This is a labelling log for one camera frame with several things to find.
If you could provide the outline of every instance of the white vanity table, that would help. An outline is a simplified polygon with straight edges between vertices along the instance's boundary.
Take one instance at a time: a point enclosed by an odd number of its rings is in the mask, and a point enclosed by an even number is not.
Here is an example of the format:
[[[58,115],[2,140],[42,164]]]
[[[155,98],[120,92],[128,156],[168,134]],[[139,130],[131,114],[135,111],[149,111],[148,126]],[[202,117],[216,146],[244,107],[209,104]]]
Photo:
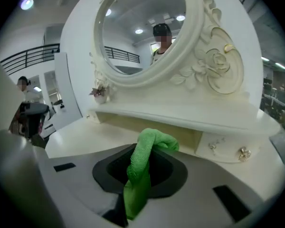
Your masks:
[[[105,53],[102,38],[114,1],[100,0],[92,13],[91,67],[95,86],[107,89],[107,101],[52,134],[49,158],[136,143],[149,127],[174,136],[180,152],[214,161],[263,200],[280,193],[285,167],[269,141],[279,125],[248,102],[241,54],[220,26],[224,11],[214,0],[185,0],[186,20],[165,56],[124,75]]]

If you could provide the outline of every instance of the shelf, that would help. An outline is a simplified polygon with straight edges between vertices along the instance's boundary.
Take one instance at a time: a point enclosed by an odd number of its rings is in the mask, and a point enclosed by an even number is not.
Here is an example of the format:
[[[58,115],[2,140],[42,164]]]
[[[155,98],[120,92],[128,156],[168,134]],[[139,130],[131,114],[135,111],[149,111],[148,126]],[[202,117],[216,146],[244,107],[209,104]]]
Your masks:
[[[105,103],[91,109],[147,119],[179,127],[219,134],[272,136],[280,130],[276,120],[246,103],[212,101],[192,105]]]

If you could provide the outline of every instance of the ceiling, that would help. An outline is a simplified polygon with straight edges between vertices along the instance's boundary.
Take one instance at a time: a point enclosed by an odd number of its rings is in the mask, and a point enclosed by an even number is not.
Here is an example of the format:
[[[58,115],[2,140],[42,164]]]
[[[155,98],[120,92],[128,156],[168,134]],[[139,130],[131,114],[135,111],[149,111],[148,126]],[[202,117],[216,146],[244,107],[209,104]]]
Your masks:
[[[167,23],[171,31],[179,30],[183,22],[176,20],[185,15],[185,0],[115,0],[112,13],[105,18],[104,30],[121,28],[134,43],[153,37],[155,24]],[[142,34],[135,34],[142,29]]]
[[[279,71],[285,71],[275,65],[275,62],[285,66],[285,33],[274,15],[268,11],[254,23],[260,42],[262,56],[270,59],[264,62],[266,66]]]
[[[34,0],[29,10],[17,6],[2,27],[0,36],[32,26],[64,24],[79,0]]]

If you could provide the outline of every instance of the gray panel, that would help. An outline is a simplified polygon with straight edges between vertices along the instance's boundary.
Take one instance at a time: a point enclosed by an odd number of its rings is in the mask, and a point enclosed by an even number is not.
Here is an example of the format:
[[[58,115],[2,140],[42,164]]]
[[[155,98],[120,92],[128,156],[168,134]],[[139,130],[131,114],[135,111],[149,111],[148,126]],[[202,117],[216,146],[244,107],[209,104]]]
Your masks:
[[[24,138],[1,132],[0,183],[9,195],[17,197],[15,202],[22,199],[17,205],[40,226],[115,227],[100,216],[114,207],[117,195],[102,191],[92,176],[92,169],[99,160],[126,147],[49,159],[43,149],[31,146]],[[230,226],[233,220],[213,191],[220,185],[227,185],[251,210],[262,204],[247,185],[217,164],[181,152],[161,150],[186,165],[187,181],[171,197],[149,199],[129,227]],[[76,167],[55,171],[54,166],[70,162]]]

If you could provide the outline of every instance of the black slot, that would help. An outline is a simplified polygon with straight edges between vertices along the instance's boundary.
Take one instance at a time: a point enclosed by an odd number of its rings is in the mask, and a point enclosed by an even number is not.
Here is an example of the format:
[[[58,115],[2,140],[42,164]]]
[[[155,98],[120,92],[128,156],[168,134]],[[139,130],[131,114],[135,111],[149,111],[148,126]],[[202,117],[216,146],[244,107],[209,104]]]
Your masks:
[[[136,144],[96,163],[93,168],[95,181],[106,192],[122,194],[128,181],[127,168]],[[188,171],[179,160],[166,153],[152,149],[149,157],[151,189],[149,198],[169,197],[186,182]]]
[[[125,213],[125,207],[124,207],[124,196],[118,195],[116,206],[114,209],[109,210],[103,215],[103,218],[106,220],[121,226],[121,227],[127,227],[128,221],[127,216]]]
[[[54,169],[56,172],[59,172],[59,171],[65,171],[67,169],[71,169],[73,167],[76,167],[73,163],[67,163],[63,165],[54,166]]]
[[[235,222],[250,214],[250,210],[226,185],[215,187],[213,190]]]

